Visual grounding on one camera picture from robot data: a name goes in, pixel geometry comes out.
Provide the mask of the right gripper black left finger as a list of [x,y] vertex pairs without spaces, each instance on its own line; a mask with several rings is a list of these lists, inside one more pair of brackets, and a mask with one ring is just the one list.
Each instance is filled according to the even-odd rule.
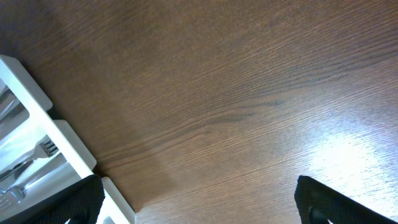
[[96,224],[105,199],[98,175],[89,175],[1,224]]

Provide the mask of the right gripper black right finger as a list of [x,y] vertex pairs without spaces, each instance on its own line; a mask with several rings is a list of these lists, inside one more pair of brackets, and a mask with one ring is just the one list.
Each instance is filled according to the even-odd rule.
[[302,224],[397,224],[309,176],[298,177],[294,199]]

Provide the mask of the steel tablespoon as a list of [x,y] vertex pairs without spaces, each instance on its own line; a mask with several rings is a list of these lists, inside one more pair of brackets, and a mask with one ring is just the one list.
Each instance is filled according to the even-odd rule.
[[18,102],[17,97],[10,89],[4,90],[1,93],[1,119],[4,119]]

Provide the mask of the steel fork crossing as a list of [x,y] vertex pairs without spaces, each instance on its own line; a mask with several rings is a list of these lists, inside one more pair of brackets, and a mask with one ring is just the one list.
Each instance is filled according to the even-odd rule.
[[38,185],[45,177],[55,173],[55,171],[67,163],[65,157],[61,154],[57,155],[50,162],[37,169],[19,184],[13,184],[11,187],[1,194],[1,212],[9,207],[21,203],[29,194],[29,189]]

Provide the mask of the steel fork horizontal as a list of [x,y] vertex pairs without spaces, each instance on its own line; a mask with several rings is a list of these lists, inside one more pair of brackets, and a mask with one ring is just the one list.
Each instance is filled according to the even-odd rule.
[[4,175],[1,175],[2,187],[5,188],[6,185],[12,185],[33,163],[34,160],[22,162],[12,170],[8,170]]

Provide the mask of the steel fork tines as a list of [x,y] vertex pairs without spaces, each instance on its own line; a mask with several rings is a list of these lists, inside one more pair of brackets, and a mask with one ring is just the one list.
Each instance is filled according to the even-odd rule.
[[[27,153],[27,157],[21,160],[18,164],[22,162],[27,162],[29,160],[34,160],[35,162],[37,159],[47,159],[54,156],[57,152],[58,152],[58,147],[48,136],[45,136],[35,145],[33,150],[30,150]],[[5,188],[3,188],[1,185],[1,193],[3,194],[5,191],[7,191],[10,188],[10,186],[11,185],[6,185]]]

